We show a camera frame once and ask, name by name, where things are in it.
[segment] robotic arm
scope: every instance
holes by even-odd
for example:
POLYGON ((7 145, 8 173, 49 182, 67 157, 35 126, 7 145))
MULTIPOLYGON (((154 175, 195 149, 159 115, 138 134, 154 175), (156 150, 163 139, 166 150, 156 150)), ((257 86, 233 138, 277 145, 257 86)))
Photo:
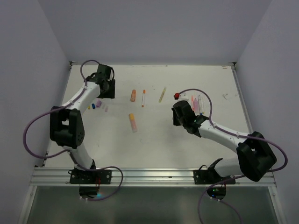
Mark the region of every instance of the robotic arm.
POLYGON ((216 129, 203 115, 196 116, 189 103, 185 100, 173 105, 173 124, 183 126, 188 133, 200 138, 206 138, 218 142, 237 154, 236 158, 219 158, 213 162, 207 170, 199 170, 200 183, 216 183, 229 179, 231 175, 245 175, 253 181, 259 181, 262 176, 276 163, 277 159, 266 142, 239 138, 239 135, 264 138, 262 134, 240 133, 226 127, 221 127, 231 133, 232 136, 216 129))
MULTIPOLYGON (((80 90, 63 106, 71 103, 71 106, 53 112, 50 115, 50 138, 55 141, 63 149, 70 152, 73 161, 76 161, 81 166, 87 169, 95 169, 93 159, 88 155, 83 140, 85 136, 82 114, 85 112, 88 105, 96 98, 114 98, 115 96, 115 80, 113 68, 100 64, 97 72, 86 78, 80 90)), ((75 165, 77 173, 82 168, 75 165)))

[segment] table surface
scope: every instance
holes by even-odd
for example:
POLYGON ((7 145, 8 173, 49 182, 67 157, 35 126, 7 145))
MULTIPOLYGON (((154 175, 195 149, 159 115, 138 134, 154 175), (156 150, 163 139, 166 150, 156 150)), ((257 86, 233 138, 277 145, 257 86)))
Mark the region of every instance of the table surface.
MULTIPOLYGON (((72 67, 63 102, 67 102, 82 86, 80 66, 72 67)), ((84 144, 97 167, 121 168, 196 168, 210 165, 218 158, 236 157, 216 142, 188 134, 172 124, 174 93, 188 88, 205 91, 213 102, 213 121, 241 132, 248 132, 237 87, 229 66, 129 66, 116 65, 115 99, 103 99, 108 111, 86 110, 84 144), (159 98, 167 87, 161 103, 159 98), (132 90, 136 101, 131 102, 132 90), (145 107, 142 91, 146 90, 145 107), (128 115, 133 113, 138 131, 132 132, 128 115)), ((85 76, 97 70, 96 65, 83 68, 85 76)), ((195 91, 188 93, 198 95, 195 91)), ((204 99, 205 115, 208 101, 204 99)), ((55 142, 49 154, 62 150, 55 142)), ((73 167, 68 154, 48 159, 46 167, 73 167)))

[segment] metal bracket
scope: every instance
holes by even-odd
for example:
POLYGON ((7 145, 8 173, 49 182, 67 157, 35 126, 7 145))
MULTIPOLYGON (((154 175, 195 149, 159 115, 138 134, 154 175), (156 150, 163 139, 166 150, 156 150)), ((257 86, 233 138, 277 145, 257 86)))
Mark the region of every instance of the metal bracket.
POLYGON ((110 184, 112 170, 106 169, 101 171, 83 171, 73 169, 71 171, 70 184, 96 184, 100 180, 101 184, 110 184))
MULTIPOLYGON (((211 179, 211 178, 208 178, 208 172, 209 172, 208 170, 202 170, 202 169, 194 170, 193 171, 194 183, 195 184, 214 184, 219 181, 224 181, 224 180, 231 178, 230 176, 227 176, 224 178, 223 177, 219 177, 219 178, 214 177, 213 179, 211 179)), ((225 184, 235 184, 235 180, 227 181, 227 182, 225 182, 225 184)))

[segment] metal frame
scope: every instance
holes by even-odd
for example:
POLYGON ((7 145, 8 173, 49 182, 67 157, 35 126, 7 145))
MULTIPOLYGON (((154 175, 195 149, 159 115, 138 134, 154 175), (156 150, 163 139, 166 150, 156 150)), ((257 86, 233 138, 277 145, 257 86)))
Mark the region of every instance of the metal frame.
MULTIPOLYGON (((239 81, 235 71, 235 65, 230 65, 240 101, 244 111, 246 123, 250 132, 252 126, 249 115, 240 89, 239 81)), ((30 210, 38 186, 74 186, 69 184, 70 175, 68 171, 73 168, 35 168, 30 181, 29 190, 24 202, 24 206, 19 218, 18 224, 27 223, 30 210)), ((125 168, 122 169, 124 174, 122 186, 126 187, 208 187, 209 185, 195 185, 193 179, 193 170, 198 168, 125 168)), ((106 187, 115 187, 119 185, 121 174, 118 170, 112 169, 111 184, 106 187)), ((236 181, 235 185, 230 187, 268 187, 271 201, 279 224, 286 224, 286 218, 282 211, 282 206, 277 196, 276 183, 273 173, 266 174, 259 182, 253 182, 248 178, 241 178, 236 181)))

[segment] red object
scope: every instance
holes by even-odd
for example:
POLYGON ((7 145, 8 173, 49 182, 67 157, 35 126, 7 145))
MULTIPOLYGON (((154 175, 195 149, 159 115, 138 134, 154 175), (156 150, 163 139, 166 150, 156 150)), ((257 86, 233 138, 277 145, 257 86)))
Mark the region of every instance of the red object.
POLYGON ((177 92, 176 94, 174 94, 174 99, 178 99, 179 98, 179 93, 177 92))

